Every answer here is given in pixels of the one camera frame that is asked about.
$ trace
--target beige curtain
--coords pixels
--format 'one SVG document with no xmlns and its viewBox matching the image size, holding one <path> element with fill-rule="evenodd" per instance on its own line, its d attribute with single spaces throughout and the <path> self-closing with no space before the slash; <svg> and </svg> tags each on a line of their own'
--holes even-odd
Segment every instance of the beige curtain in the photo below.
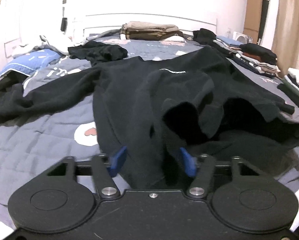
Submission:
<svg viewBox="0 0 299 240">
<path fill-rule="evenodd" d="M 299 0 L 279 0 L 272 51 L 277 54 L 281 75 L 289 67 L 299 69 Z"/>
</svg>

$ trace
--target pillow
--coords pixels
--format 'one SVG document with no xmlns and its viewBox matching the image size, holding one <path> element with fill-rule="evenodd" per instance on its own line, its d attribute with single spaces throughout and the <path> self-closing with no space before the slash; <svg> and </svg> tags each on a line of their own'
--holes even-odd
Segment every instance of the pillow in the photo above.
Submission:
<svg viewBox="0 0 299 240">
<path fill-rule="evenodd" d="M 0 71 L 0 80 L 10 71 L 30 76 L 35 71 L 46 67 L 49 63 L 59 60 L 61 55 L 51 49 L 41 49 L 19 56 L 9 62 Z"/>
</svg>

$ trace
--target white bed headboard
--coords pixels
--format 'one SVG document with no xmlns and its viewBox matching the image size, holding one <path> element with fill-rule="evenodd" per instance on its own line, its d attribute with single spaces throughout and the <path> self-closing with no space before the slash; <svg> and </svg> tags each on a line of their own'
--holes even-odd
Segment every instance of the white bed headboard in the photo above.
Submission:
<svg viewBox="0 0 299 240">
<path fill-rule="evenodd" d="M 196 19 L 186 17 L 186 13 L 180 16 L 144 14 L 144 13 L 102 13 L 89 14 L 83 18 L 74 18 L 72 21 L 73 39 L 80 42 L 91 33 L 102 33 L 108 30 L 119 29 L 129 21 L 152 22 L 158 24 L 174 24 L 183 33 L 192 35 L 194 30 L 200 28 L 217 32 L 217 15 L 212 12 L 200 12 Z"/>
</svg>

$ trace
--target bed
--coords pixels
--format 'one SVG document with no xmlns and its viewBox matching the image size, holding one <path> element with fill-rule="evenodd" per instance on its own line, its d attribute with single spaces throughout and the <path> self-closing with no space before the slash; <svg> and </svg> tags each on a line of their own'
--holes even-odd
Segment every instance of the bed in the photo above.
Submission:
<svg viewBox="0 0 299 240">
<path fill-rule="evenodd" d="M 115 13 L 90 14 L 69 25 L 67 36 L 72 34 L 76 43 L 86 37 L 108 30 L 118 29 L 130 20 L 175 24 L 185 34 L 193 30 L 206 28 L 217 32 L 217 17 L 214 13 L 202 13 L 198 19 L 184 17 Z M 128 51 L 128 58 L 141 56 L 144 60 L 164 60 L 174 58 L 188 52 L 201 49 L 198 43 L 164 43 L 159 41 L 121 40 L 120 36 L 95 38 L 108 44 L 119 44 Z M 269 79 L 250 72 L 232 62 L 242 73 L 252 81 L 271 92 L 284 98 L 290 105 L 295 104 L 277 86 L 279 79 Z M 36 71 L 24 82 L 24 95 L 29 91 L 57 79 L 66 74 L 82 71 L 91 67 L 87 60 L 62 58 L 55 65 Z M 299 108 L 290 118 L 299 121 Z M 86 96 L 80 103 L 62 112 L 42 116 L 22 116 L 0 125 L 0 239 L 10 234 L 15 226 L 9 217 L 7 202 L 11 194 L 33 177 L 67 155 L 73 155 L 78 161 L 88 160 L 95 154 L 100 154 L 92 112 L 92 95 Z M 269 170 L 278 181 L 296 193 L 299 199 L 299 147 L 295 148 L 275 170 Z M 95 192 L 91 178 L 80 177 L 79 183 Z M 119 175 L 114 178 L 122 192 L 129 185 Z M 299 225 L 299 213 L 294 221 L 292 230 Z"/>
</svg>

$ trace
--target silver bolt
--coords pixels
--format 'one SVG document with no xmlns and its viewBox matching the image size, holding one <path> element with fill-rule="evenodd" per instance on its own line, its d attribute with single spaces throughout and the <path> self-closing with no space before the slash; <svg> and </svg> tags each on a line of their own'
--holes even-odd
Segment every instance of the silver bolt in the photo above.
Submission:
<svg viewBox="0 0 299 240">
<path fill-rule="evenodd" d="M 107 196 L 114 195 L 114 194 L 116 194 L 116 192 L 117 192 L 117 189 L 114 187 L 104 187 L 102 189 L 102 193 Z"/>
<path fill-rule="evenodd" d="M 151 194 L 149 194 L 149 197 L 151 197 L 151 198 L 157 198 L 158 194 L 157 193 L 151 193 Z"/>
<path fill-rule="evenodd" d="M 200 196 L 200 195 L 203 195 L 205 193 L 205 190 L 201 187 L 192 187 L 189 190 L 189 193 L 194 195 L 194 196 Z"/>
</svg>

